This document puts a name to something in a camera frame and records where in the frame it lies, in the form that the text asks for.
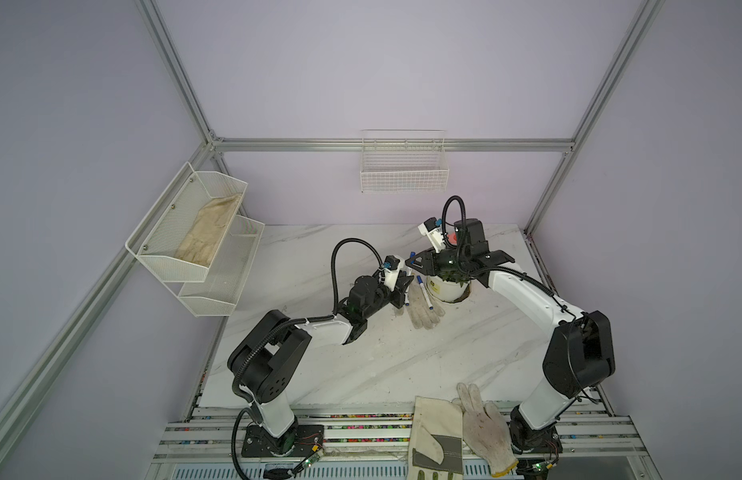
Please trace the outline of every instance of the white wire basket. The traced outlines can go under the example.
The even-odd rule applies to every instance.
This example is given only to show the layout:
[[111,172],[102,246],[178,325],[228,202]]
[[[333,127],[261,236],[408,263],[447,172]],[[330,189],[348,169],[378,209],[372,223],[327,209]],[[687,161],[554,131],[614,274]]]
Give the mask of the white wire basket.
[[[161,282],[203,282],[206,280],[221,247],[221,241],[217,242],[211,261],[207,264],[195,264],[177,258],[178,248],[193,227],[198,212],[209,201],[214,198],[240,194],[237,204],[233,210],[231,209],[237,211],[243,202],[243,194],[246,192],[247,183],[242,180],[214,171],[195,171],[189,164],[187,166],[191,174],[174,197],[172,205],[165,210],[141,247],[138,247],[140,250],[132,251],[137,260]],[[219,240],[227,234],[230,225],[232,225],[232,217],[220,229]],[[126,242],[126,248],[130,243],[131,239]]]
[[[246,182],[219,172],[195,171],[190,164],[177,176],[188,171],[146,239],[139,242],[141,227],[137,227],[126,241],[126,249],[193,315],[229,316],[243,293],[264,224],[237,214]],[[201,229],[202,262],[178,258],[201,208],[213,199],[230,197],[232,203],[224,207],[224,215],[215,216],[213,225]]]
[[205,282],[184,283],[178,299],[195,316],[228,316],[241,299],[264,224],[236,215]]
[[360,190],[365,194],[443,192],[449,181],[444,130],[364,130]]

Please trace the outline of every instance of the white work glove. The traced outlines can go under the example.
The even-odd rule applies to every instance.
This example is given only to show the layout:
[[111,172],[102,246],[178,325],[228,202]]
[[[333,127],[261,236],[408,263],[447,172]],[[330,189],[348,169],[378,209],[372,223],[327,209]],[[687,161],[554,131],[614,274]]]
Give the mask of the white work glove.
[[409,285],[409,304],[405,309],[408,311],[411,317],[411,323],[414,324],[415,329],[424,327],[430,330],[438,325],[440,323],[440,317],[445,315],[443,308],[440,306],[440,301],[432,295],[430,295],[429,299],[433,304],[432,310],[427,305],[422,288],[416,283],[416,279],[414,279],[414,282]]
[[416,397],[406,480],[462,480],[461,413],[447,400]]
[[456,386],[463,415],[463,433],[465,443],[475,455],[489,463],[492,477],[507,475],[518,465],[518,459],[512,454],[510,428],[499,408],[488,402],[483,408],[480,389],[474,383],[469,388],[464,383]]

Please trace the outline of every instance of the white marble table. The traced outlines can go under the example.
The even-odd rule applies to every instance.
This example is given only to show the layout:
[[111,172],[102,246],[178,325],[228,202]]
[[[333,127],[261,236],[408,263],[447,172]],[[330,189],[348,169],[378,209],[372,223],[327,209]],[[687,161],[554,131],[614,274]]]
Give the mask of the white marble table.
[[[504,250],[537,278],[517,225],[486,225],[492,250]],[[416,226],[267,226],[237,311],[230,317],[203,389],[202,407],[240,408],[231,390],[227,358],[272,309],[293,318],[330,313],[329,264],[336,243],[348,236],[367,240],[384,258],[429,246]],[[339,297],[357,276],[376,269],[362,245],[342,246],[337,256]],[[548,339],[511,302],[472,282],[471,296],[443,304],[445,317],[433,330],[415,330],[407,314],[387,305],[369,319],[367,331],[349,345],[309,349],[286,389],[292,406],[413,403],[414,397],[451,399],[458,382],[477,383],[484,399],[522,400],[542,377]]]

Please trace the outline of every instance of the white pot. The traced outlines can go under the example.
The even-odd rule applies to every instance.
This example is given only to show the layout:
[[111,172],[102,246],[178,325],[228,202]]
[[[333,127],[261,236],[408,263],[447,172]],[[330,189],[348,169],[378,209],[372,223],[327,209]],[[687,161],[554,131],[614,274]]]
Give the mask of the white pot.
[[457,300],[460,296],[464,295],[465,290],[469,286],[469,282],[464,282],[461,285],[455,282],[446,282],[439,276],[428,276],[427,277],[427,291],[436,299],[442,302],[451,303]]

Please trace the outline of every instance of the black mounting plate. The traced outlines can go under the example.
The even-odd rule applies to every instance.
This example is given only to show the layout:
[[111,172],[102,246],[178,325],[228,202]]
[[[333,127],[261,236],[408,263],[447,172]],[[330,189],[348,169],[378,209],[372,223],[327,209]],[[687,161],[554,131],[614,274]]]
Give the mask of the black mounting plate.
[[560,443],[560,437],[558,436],[558,429],[555,428],[555,424],[553,424],[551,427],[547,429],[546,432],[544,432],[542,435],[539,436],[539,441],[537,446],[531,447],[530,450],[527,452],[519,452],[517,447],[514,445],[512,446],[512,452],[516,454],[520,453],[540,453],[544,455],[544,458],[547,458],[550,454],[550,444],[555,446],[558,449],[558,455],[563,452],[563,445]]
[[[265,435],[267,435],[267,432],[258,425],[252,425],[246,428],[246,438],[243,440],[241,456],[244,458],[275,457],[262,441],[262,437]],[[323,445],[323,426],[299,425],[297,426],[297,439],[293,443],[293,448],[286,456],[306,457],[313,452],[314,445]]]

